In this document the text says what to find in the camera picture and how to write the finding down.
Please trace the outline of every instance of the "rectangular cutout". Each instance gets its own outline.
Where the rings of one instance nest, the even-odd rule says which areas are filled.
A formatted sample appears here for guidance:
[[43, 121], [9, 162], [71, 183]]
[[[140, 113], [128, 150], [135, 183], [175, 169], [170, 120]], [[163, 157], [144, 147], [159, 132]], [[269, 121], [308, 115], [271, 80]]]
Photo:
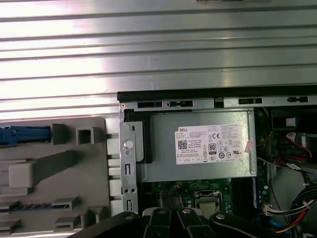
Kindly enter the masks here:
[[138, 108], [161, 108], [162, 102], [145, 102], [138, 103]]
[[131, 174], [131, 166], [130, 164], [125, 165], [125, 174], [130, 175]]
[[90, 130], [80, 130], [79, 131], [79, 143], [91, 144], [91, 131]]
[[239, 99], [239, 104], [261, 104], [262, 98], [241, 98]]
[[133, 206], [132, 206], [132, 200], [127, 200], [127, 211], [132, 211]]
[[180, 101], [180, 102], [169, 102], [167, 103], [167, 105], [169, 107], [180, 106], [182, 108], [186, 108], [186, 107], [192, 107], [194, 104], [193, 104], [193, 101], [189, 100], [189, 101]]
[[289, 103], [296, 103], [296, 102], [299, 102], [299, 103], [307, 103], [308, 102], [308, 97], [289, 97], [287, 99], [287, 101]]
[[70, 225], [56, 226], [56, 229], [70, 229]]

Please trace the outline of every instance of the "screw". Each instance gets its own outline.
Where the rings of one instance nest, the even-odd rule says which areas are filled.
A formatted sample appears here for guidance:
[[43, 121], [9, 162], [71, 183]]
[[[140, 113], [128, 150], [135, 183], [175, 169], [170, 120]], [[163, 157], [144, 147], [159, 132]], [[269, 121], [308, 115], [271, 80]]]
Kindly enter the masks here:
[[126, 220], [132, 220], [132, 219], [133, 219], [133, 216], [126, 216], [125, 219], [126, 219]]
[[184, 209], [184, 210], [183, 210], [183, 213], [184, 213], [184, 214], [189, 214], [189, 213], [190, 213], [190, 209]]
[[158, 211], [158, 213], [160, 213], [160, 214], [165, 214], [165, 213], [166, 213], [166, 210], [161, 209], [161, 210]]
[[223, 214], [218, 214], [218, 215], [216, 215], [216, 218], [219, 220], [223, 220], [223, 219], [225, 219], [225, 216]]

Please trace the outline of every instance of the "gray plastic tab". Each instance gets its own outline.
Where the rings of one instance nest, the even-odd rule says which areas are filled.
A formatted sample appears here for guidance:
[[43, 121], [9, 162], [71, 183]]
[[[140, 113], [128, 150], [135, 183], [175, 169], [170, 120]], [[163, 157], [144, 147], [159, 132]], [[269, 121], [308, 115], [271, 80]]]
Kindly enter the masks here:
[[62, 232], [62, 231], [72, 231], [80, 224], [80, 217], [60, 217], [54, 222], [54, 231]]
[[64, 124], [53, 123], [51, 125], [51, 131], [51, 143], [53, 145], [65, 144], [68, 141], [68, 134], [66, 131], [66, 126]]
[[79, 203], [80, 199], [78, 197], [59, 198], [52, 203], [52, 206], [68, 206], [67, 209], [63, 208], [63, 211], [71, 211]]
[[0, 235], [9, 236], [15, 228], [20, 224], [20, 220], [15, 221], [0, 221]]
[[109, 214], [107, 213], [106, 208], [103, 206], [89, 207], [89, 209], [96, 216], [96, 223], [99, 223], [109, 217]]
[[11, 201], [11, 202], [0, 202], [0, 210], [11, 209], [15, 207], [19, 203], [19, 200]]
[[12, 188], [30, 188], [76, 163], [73, 151], [45, 156], [9, 167], [9, 184]]
[[76, 128], [76, 143], [77, 145], [83, 144], [96, 144], [101, 142], [100, 131], [97, 127], [79, 127]]

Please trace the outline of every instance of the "white label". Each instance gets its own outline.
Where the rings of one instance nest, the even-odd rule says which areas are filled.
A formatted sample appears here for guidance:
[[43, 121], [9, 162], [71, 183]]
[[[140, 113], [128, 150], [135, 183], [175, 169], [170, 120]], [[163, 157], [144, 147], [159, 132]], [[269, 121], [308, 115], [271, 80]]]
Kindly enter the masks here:
[[176, 163], [242, 161], [240, 125], [179, 127], [175, 132]]
[[253, 142], [253, 141], [248, 140], [248, 142], [247, 142], [247, 145], [246, 145], [246, 148], [245, 148], [244, 152], [245, 152], [245, 153], [250, 154], [250, 153], [251, 153], [251, 151], [252, 151], [252, 149], [253, 149], [253, 144], [254, 144], [254, 142]]
[[287, 137], [289, 140], [295, 142], [296, 133], [294, 133], [294, 132], [287, 133], [286, 137]]
[[294, 165], [294, 164], [287, 163], [287, 166], [290, 167], [293, 170], [301, 170], [301, 168], [299, 168], [297, 165]]

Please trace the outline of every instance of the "motherboard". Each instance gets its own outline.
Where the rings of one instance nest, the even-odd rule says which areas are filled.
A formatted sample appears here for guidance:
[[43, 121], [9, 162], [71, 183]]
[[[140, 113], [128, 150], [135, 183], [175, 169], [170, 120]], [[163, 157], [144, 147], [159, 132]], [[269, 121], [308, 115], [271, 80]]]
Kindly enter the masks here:
[[163, 206], [167, 194], [179, 197], [179, 205], [199, 208], [206, 218], [215, 212], [233, 213], [231, 179], [206, 179], [151, 183], [156, 206]]

